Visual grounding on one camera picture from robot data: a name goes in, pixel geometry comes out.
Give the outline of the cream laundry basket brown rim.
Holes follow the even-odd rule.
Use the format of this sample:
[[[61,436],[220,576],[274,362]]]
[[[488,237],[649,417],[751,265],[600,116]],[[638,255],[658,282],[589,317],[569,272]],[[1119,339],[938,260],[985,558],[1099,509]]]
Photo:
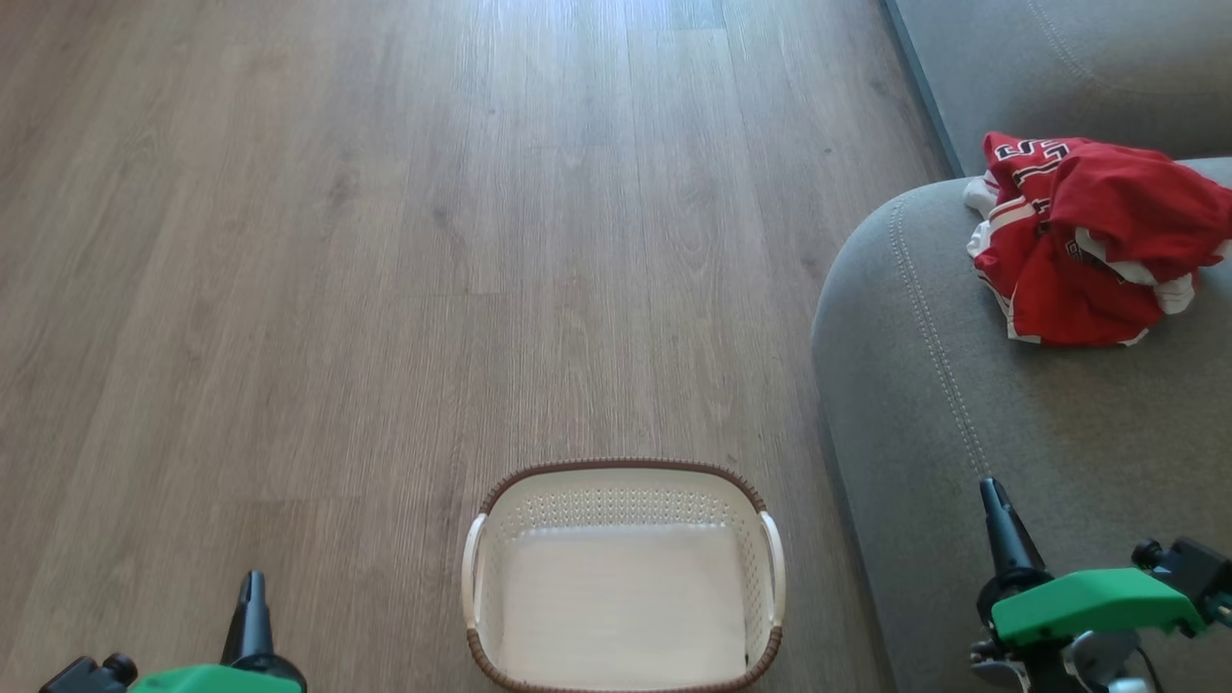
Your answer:
[[[461,556],[468,649],[509,693],[738,693],[782,649],[786,596],[766,501],[689,460],[515,471]]]

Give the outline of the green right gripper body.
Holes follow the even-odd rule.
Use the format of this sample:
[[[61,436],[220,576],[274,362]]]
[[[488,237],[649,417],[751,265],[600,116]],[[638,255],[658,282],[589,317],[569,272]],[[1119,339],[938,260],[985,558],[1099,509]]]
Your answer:
[[[1053,577],[1011,568],[989,580],[977,613],[1003,649],[1032,649],[1087,633],[1157,629],[1193,638],[1207,629],[1193,601],[1137,568],[1096,568]]]

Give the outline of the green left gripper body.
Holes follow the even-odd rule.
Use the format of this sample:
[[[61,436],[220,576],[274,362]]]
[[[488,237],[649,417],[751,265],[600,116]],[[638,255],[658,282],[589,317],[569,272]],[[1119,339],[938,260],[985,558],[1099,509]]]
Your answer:
[[[193,665],[142,676],[129,693],[307,693],[290,658],[257,654],[234,665]]]

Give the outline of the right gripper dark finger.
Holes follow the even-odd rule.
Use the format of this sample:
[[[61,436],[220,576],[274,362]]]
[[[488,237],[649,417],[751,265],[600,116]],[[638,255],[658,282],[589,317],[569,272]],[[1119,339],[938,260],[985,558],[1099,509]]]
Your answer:
[[[1016,571],[1046,571],[1039,549],[1002,483],[997,478],[981,478],[979,494],[986,509],[986,531],[994,573],[1000,576]]]

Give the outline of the grey sofa seat cushion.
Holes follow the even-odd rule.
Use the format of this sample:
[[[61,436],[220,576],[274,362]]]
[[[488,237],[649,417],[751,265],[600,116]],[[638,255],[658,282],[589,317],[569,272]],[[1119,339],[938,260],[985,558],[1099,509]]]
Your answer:
[[[983,693],[968,666],[1005,487],[1056,575],[1145,539],[1232,559],[1232,259],[1133,346],[1011,342],[966,252],[958,178],[899,194],[837,254],[812,355],[898,693]]]
[[[991,131],[1232,157],[1232,0],[882,0],[960,176]]]

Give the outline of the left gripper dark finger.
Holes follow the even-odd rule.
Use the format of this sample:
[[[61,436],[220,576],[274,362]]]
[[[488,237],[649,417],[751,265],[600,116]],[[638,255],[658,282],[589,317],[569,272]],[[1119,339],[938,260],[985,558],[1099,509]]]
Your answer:
[[[274,631],[266,580],[261,571],[246,572],[221,650],[221,662],[237,665],[246,658],[274,656]]]

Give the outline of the red and white striped garment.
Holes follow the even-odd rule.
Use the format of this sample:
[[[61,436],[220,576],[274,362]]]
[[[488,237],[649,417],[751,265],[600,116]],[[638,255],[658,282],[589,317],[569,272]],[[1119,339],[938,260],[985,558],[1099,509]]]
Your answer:
[[[991,132],[983,154],[966,250],[1013,342],[1131,346],[1232,256],[1232,189],[1161,152]]]

